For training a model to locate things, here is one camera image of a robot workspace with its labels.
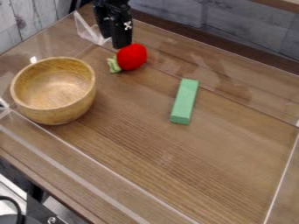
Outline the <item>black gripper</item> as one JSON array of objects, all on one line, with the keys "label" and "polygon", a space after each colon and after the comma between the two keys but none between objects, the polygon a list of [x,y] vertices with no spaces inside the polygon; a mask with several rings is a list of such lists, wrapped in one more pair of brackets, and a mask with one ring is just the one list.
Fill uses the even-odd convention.
[{"label": "black gripper", "polygon": [[112,45],[116,49],[132,43],[133,21],[128,13],[131,11],[128,2],[129,0],[92,0],[100,33],[105,39],[112,36]]}]

